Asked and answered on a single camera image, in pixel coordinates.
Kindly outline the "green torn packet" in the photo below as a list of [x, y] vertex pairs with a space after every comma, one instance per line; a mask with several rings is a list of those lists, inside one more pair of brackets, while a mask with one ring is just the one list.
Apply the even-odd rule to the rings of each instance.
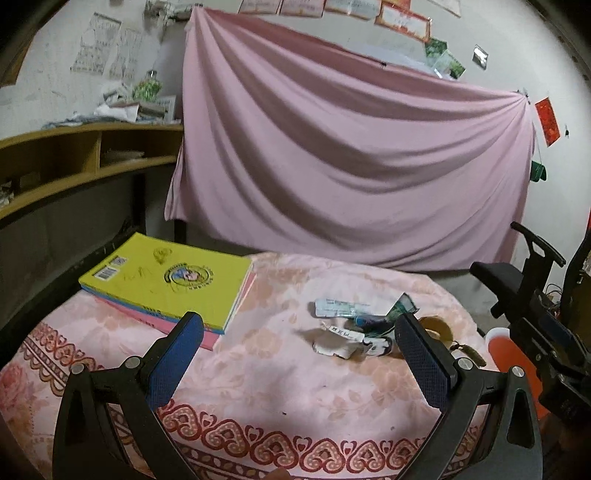
[[419, 308], [410, 295], [403, 293], [386, 315], [363, 313], [353, 324], [369, 337], [383, 337], [394, 331], [397, 320], [405, 314], [416, 314]]

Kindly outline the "wall calendar paper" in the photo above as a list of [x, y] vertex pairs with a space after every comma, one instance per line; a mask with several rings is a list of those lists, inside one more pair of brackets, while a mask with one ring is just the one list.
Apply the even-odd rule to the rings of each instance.
[[95, 12], [80, 37], [70, 71], [131, 83], [142, 42], [139, 30]]

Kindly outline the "white wrapper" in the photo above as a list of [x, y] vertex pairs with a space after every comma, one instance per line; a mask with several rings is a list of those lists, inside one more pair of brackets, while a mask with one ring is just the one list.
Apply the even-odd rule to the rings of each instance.
[[370, 337], [362, 332], [322, 322], [322, 334], [312, 342], [315, 353], [344, 360], [353, 356], [382, 357], [394, 352], [390, 337]]

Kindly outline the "floral pink tablecloth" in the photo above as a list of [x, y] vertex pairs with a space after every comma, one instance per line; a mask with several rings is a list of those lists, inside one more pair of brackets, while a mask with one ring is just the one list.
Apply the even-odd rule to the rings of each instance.
[[[199, 473], [255, 479], [393, 479], [432, 429], [431, 408], [396, 356], [315, 353], [328, 338], [316, 299], [389, 309], [402, 294], [455, 341], [486, 353], [458, 300], [423, 275], [307, 256], [259, 254], [228, 330], [199, 350], [159, 417]], [[158, 332], [86, 292], [41, 319], [1, 372], [1, 418], [36, 472], [51, 474], [53, 432], [70, 367], [114, 368]]]

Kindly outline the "wooden shelf unit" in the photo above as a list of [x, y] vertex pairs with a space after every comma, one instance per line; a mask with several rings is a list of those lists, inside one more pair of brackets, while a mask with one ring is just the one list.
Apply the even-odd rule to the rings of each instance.
[[181, 125], [93, 123], [1, 141], [1, 183], [14, 197], [1, 208], [3, 227], [61, 195], [107, 179], [173, 164]]

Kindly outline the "photo prints on wall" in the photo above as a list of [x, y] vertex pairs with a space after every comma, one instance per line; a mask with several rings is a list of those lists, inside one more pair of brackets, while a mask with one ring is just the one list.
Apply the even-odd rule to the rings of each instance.
[[449, 51], [445, 41], [431, 38], [425, 43], [427, 65], [443, 79], [459, 80], [465, 73], [465, 67]]

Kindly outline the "brown paper scrap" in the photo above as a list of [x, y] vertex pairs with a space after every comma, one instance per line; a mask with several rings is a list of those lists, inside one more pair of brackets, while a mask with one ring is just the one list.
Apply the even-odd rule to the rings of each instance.
[[424, 316], [419, 319], [427, 333], [435, 340], [449, 347], [454, 341], [451, 327], [439, 316]]

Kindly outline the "white sachet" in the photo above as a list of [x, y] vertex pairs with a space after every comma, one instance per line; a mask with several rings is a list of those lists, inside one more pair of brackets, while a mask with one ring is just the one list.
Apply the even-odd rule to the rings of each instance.
[[314, 303], [317, 318], [355, 318], [358, 316], [377, 316], [368, 304], [346, 302], [335, 299], [321, 298]]

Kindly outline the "red plastic trash bin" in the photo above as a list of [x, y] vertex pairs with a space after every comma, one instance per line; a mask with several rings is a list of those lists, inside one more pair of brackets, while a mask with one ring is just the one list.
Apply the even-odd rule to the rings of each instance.
[[534, 398], [537, 417], [542, 420], [549, 414], [549, 411], [539, 402], [539, 396], [543, 390], [542, 382], [536, 375], [535, 365], [510, 338], [510, 330], [506, 327], [491, 329], [485, 336], [485, 343], [500, 371], [508, 372], [514, 366], [519, 366], [525, 371]]

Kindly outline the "pink hanging sheet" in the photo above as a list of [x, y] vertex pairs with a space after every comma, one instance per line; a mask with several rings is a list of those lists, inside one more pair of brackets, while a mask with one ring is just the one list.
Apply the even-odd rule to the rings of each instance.
[[526, 97], [195, 8], [164, 216], [256, 250], [413, 272], [506, 262], [535, 150]]

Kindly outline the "pink book under stack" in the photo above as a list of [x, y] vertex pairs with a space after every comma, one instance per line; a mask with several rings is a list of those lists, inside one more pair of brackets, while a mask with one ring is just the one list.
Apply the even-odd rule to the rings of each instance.
[[108, 298], [98, 292], [92, 292], [92, 295], [97, 300], [106, 303], [134, 320], [148, 325], [165, 335], [169, 335], [170, 341], [180, 340], [182, 333], [191, 334], [197, 339], [201, 349], [212, 351], [219, 337], [225, 334], [225, 329], [228, 328], [230, 322], [235, 318], [235, 314], [238, 313], [243, 300], [249, 294], [250, 288], [252, 288], [254, 280], [256, 280], [256, 273], [249, 272], [245, 277], [245, 281], [242, 283], [242, 287], [240, 287], [238, 296], [235, 298], [235, 303], [229, 309], [224, 326], [218, 331], [214, 331], [206, 326], [204, 319], [195, 312], [186, 312], [180, 318], [164, 318], [163, 316], [158, 316], [156, 313], [142, 310], [137, 306], [125, 305], [123, 302]]

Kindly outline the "papers pile on shelf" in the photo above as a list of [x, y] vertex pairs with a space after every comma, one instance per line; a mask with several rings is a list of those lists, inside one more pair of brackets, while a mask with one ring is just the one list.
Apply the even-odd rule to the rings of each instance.
[[103, 102], [91, 113], [73, 113], [70, 117], [52, 121], [43, 130], [60, 127], [78, 127], [98, 123], [125, 123], [141, 125], [179, 125], [176, 117], [176, 97], [149, 95], [143, 88], [138, 93], [121, 83], [103, 94]]

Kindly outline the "red paper wall hanging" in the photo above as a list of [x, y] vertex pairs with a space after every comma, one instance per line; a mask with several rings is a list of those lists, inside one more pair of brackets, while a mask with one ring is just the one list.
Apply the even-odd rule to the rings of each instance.
[[548, 147], [560, 139], [561, 133], [550, 98], [546, 97], [535, 104], [544, 139]]

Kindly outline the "green glass jar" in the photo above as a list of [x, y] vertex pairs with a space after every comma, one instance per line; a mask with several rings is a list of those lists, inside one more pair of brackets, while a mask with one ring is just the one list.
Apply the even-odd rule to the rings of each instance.
[[162, 89], [156, 70], [149, 70], [132, 90], [132, 98], [137, 101], [154, 102]]

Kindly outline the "black office chair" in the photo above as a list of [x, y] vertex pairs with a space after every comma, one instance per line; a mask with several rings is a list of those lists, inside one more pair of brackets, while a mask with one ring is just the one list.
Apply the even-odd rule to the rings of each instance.
[[[519, 270], [510, 263], [474, 262], [470, 274], [484, 284], [497, 298], [490, 313], [495, 319], [509, 318], [511, 305], [518, 300], [528, 301], [536, 291], [544, 292], [552, 266], [566, 265], [566, 259], [545, 239], [518, 222], [511, 223], [511, 229], [521, 234], [528, 246], [529, 257]], [[570, 261], [562, 286], [558, 318], [563, 325], [572, 323], [573, 294], [585, 274], [584, 264], [590, 255], [590, 229]]]

